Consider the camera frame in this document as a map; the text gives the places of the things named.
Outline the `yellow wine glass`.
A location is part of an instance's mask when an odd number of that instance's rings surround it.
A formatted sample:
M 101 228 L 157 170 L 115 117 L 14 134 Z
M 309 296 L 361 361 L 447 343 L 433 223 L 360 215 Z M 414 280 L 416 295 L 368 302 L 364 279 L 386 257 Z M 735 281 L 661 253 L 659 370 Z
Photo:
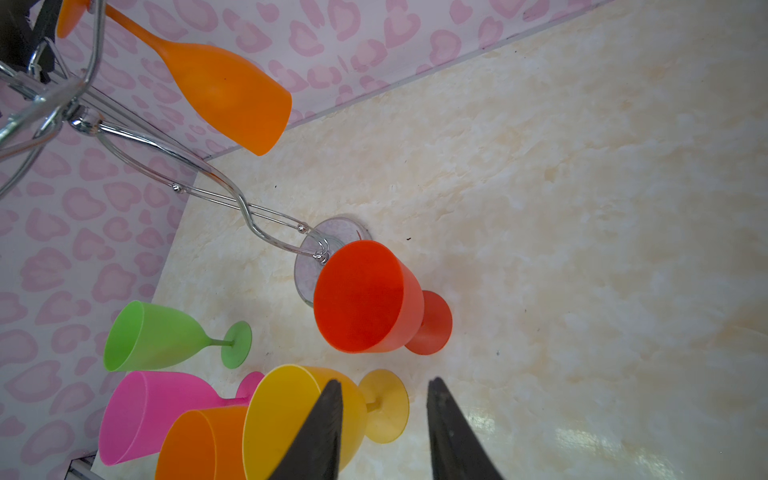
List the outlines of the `yellow wine glass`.
M 242 457 L 248 479 L 272 474 L 331 380 L 339 381 L 342 390 L 341 468 L 354 458 L 364 438 L 386 444 L 403 434 L 410 401 L 393 372 L 373 370 L 356 383 L 330 368 L 281 365 L 260 382 L 246 411 Z

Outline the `green wine glass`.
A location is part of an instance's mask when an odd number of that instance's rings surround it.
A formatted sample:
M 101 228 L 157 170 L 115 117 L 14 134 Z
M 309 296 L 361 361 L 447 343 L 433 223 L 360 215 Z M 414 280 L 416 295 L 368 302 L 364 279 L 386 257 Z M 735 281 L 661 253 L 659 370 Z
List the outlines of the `green wine glass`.
M 237 322 L 222 339 L 213 339 L 197 320 L 180 310 L 133 301 L 113 322 L 104 346 L 103 364 L 109 372 L 160 370 L 211 346 L 220 347 L 223 365 L 235 369 L 251 350 L 251 326 Z

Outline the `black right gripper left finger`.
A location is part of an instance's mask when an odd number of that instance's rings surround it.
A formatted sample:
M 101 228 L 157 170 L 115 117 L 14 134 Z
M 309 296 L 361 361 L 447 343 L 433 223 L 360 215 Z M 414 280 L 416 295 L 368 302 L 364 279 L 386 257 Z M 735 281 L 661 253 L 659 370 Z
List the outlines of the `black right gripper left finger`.
M 342 387 L 330 380 L 269 479 L 337 479 L 342 422 Z

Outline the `chrome wire wine glass rack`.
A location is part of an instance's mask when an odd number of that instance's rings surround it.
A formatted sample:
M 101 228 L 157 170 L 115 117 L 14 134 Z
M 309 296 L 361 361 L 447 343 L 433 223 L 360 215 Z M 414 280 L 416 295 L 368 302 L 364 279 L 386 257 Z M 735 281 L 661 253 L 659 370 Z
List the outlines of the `chrome wire wine glass rack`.
M 259 206 L 246 199 L 243 191 L 223 172 L 199 155 L 186 152 L 160 138 L 110 123 L 84 102 L 91 90 L 102 60 L 106 22 L 105 1 L 63 1 L 56 20 L 56 35 L 63 38 L 84 13 L 93 14 L 92 51 L 87 68 L 80 75 L 71 73 L 60 57 L 55 41 L 41 37 L 36 47 L 25 48 L 24 65 L 3 62 L 1 79 L 27 99 L 28 104 L 13 114 L 1 129 L 1 157 L 4 160 L 24 155 L 25 161 L 2 184 L 3 196 L 13 190 L 27 174 L 45 148 L 64 125 L 96 138 L 126 165 L 171 188 L 177 193 L 238 211 L 248 228 L 261 240 L 295 255 L 294 280 L 302 300 L 314 307 L 314 293 L 322 268 L 342 247 L 370 237 L 358 221 L 332 217 L 312 226 L 293 216 Z M 179 164 L 204 175 L 221 187 L 221 192 L 194 187 L 173 179 L 136 160 L 115 144 L 121 138 L 154 149 Z

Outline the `pink wine glass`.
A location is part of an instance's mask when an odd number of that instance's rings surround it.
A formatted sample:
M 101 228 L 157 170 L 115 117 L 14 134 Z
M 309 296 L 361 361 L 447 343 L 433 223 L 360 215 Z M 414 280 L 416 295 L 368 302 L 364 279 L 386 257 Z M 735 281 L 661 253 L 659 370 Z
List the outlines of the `pink wine glass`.
M 264 374 L 254 371 L 224 398 L 204 379 L 168 371 L 128 373 L 115 389 L 100 426 L 98 453 L 107 466 L 160 451 L 173 423 L 185 412 L 249 402 Z

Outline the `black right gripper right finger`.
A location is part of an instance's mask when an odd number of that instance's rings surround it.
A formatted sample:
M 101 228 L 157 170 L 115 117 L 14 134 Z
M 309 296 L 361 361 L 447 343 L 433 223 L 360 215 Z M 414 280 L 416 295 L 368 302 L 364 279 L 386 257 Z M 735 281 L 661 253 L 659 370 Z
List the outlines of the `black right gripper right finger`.
M 429 381 L 427 419 L 434 479 L 502 479 L 440 377 Z

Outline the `red wine glass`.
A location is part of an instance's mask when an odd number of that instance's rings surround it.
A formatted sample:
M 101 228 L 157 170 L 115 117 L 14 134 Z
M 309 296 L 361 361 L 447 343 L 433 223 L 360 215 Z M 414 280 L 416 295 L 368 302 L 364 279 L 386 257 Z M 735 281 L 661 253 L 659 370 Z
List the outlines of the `red wine glass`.
M 322 268 L 314 293 L 319 332 L 333 348 L 351 354 L 405 347 L 432 355 L 448 343 L 448 303 L 422 288 L 385 245 L 359 240 L 338 250 Z

